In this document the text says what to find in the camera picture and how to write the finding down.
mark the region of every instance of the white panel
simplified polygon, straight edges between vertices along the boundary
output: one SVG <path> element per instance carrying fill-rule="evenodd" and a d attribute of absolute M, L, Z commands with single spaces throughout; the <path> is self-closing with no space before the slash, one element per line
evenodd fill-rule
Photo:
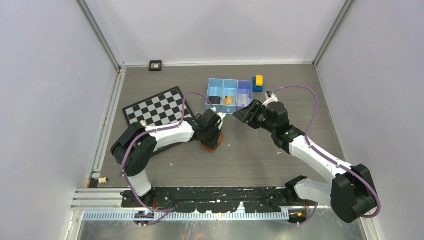
<path fill-rule="evenodd" d="M 116 72 L 74 0 L 1 1 L 0 35 L 0 238 L 64 239 Z"/>
<path fill-rule="evenodd" d="M 356 1 L 318 71 L 344 156 L 381 198 L 380 239 L 423 239 L 424 5 Z"/>
<path fill-rule="evenodd" d="M 126 65 L 312 62 L 343 0 L 96 0 Z"/>

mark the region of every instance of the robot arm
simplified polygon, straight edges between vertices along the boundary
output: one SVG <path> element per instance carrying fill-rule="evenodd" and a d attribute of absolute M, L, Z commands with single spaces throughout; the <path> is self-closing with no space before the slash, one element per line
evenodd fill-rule
<path fill-rule="evenodd" d="M 289 181 L 285 186 L 291 200 L 311 200 L 331 206 L 336 215 L 346 223 L 352 223 L 377 206 L 366 186 L 339 166 L 351 169 L 375 190 L 368 168 L 362 164 L 353 166 L 342 161 L 311 142 L 311 146 L 336 161 L 337 165 L 330 163 L 310 148 L 304 132 L 290 124 L 287 109 L 282 102 L 278 102 L 276 95 L 268 91 L 266 98 L 263 104 L 255 99 L 248 107 L 235 112 L 234 117 L 253 129 L 263 128 L 270 132 L 278 148 L 307 163 L 327 181 L 316 182 L 306 176 Z"/>
<path fill-rule="evenodd" d="M 122 165 L 133 139 L 144 132 L 149 132 L 136 142 L 123 167 L 137 195 L 142 197 L 152 189 L 145 168 L 154 154 L 175 144 L 191 141 L 199 141 L 208 151 L 217 149 L 225 116 L 223 113 L 217 113 L 216 108 L 211 108 L 203 115 L 198 114 L 196 118 L 185 118 L 182 124 L 175 128 L 172 127 L 178 125 L 177 123 L 156 127 L 143 126 L 140 122 L 135 122 L 121 135 L 110 152 L 116 162 Z"/>

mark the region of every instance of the black and white checkerboard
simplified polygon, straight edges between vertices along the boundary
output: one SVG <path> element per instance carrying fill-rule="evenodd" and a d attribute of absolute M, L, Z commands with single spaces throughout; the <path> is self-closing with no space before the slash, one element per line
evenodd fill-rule
<path fill-rule="evenodd" d="M 149 97 L 123 109 L 126 122 L 131 125 L 145 121 L 148 126 L 173 124 L 181 119 L 183 94 L 178 86 Z M 190 106 L 185 103 L 184 118 L 194 118 Z"/>

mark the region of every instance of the blue divided tray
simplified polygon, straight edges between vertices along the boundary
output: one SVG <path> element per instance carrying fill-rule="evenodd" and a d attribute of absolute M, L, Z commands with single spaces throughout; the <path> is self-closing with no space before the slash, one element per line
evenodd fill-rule
<path fill-rule="evenodd" d="M 244 99 L 239 99 L 239 94 L 244 94 Z M 233 114 L 235 111 L 244 108 L 242 105 L 248 105 L 253 100 L 253 85 L 252 81 L 231 80 L 231 79 L 209 79 L 209 86 L 207 88 L 207 97 L 210 96 L 220 97 L 220 104 L 214 104 L 217 112 L 226 114 Z M 231 96 L 234 98 L 233 104 L 224 104 L 224 98 Z M 206 109 L 210 109 L 211 105 L 206 104 Z"/>

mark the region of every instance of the gray wood-grain surface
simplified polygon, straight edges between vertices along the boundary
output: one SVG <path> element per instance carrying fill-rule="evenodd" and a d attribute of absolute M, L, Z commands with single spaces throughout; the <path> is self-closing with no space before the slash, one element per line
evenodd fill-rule
<path fill-rule="evenodd" d="M 314 89 L 320 99 L 320 111 L 310 131 L 310 137 L 329 153 L 341 158 L 340 145 L 334 131 L 327 103 L 318 76 L 312 65 L 243 65 L 243 66 L 176 66 L 164 67 L 160 72 L 149 72 L 146 67 L 128 68 L 118 103 L 118 109 L 108 143 L 108 151 L 126 130 L 122 109 L 148 97 L 179 86 L 182 93 L 198 92 L 206 95 L 209 78 L 251 80 L 263 75 L 265 90 L 302 84 Z M 254 98 L 265 100 L 264 92 Z M 290 88 L 277 93 L 288 110 L 291 123 L 305 130 L 315 110 L 315 99 L 305 89 Z M 194 113 L 205 111 L 205 100 L 188 97 Z M 207 152 L 199 143 L 177 145 L 154 156 L 147 168 L 148 178 L 158 187 L 229 187 L 229 186 L 284 186 L 287 181 L 304 175 L 317 181 L 324 179 L 301 160 L 278 149 L 271 134 L 264 129 L 252 129 L 232 115 L 224 119 L 225 139 L 215 152 Z M 109 183 L 99 187 L 125 187 L 118 178 L 119 166 L 107 152 L 102 177 Z"/>

